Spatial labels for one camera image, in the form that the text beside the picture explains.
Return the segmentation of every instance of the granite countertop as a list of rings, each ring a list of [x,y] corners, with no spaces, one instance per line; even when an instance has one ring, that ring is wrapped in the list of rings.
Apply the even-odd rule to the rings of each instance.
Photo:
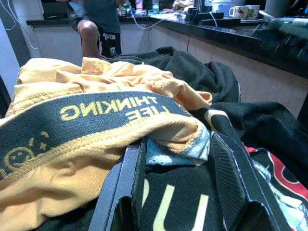
[[[133,24],[134,21],[130,17],[119,18],[121,24]],[[138,23],[150,23],[154,24],[160,21],[160,19],[153,17],[136,17]],[[48,27],[48,26],[68,26],[68,19],[63,20],[38,20],[27,21],[27,24],[33,27]],[[160,22],[157,26],[164,27],[171,31],[189,35],[191,30],[191,37],[204,41],[211,45],[226,49],[228,51],[243,55],[245,57],[257,60],[259,62],[274,66],[281,70],[299,75],[304,78],[308,78],[308,72],[306,67],[308,61],[300,60],[297,54],[292,54],[285,50],[278,51],[277,49],[271,50],[266,46],[267,42],[262,41],[261,36],[258,33],[254,33],[256,26],[250,26],[247,29],[247,25],[237,26],[234,28],[222,28],[215,26],[191,26],[185,23],[183,19],[178,21],[173,19],[166,19]]]

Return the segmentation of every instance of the clothing pile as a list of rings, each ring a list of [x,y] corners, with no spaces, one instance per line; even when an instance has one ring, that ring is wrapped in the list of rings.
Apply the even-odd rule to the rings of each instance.
[[[225,230],[211,131],[246,148],[289,226],[307,230],[308,131],[278,103],[240,103],[229,67],[160,48],[82,67],[32,59],[17,83],[0,120],[1,230],[88,230],[108,172],[143,137],[140,230]]]

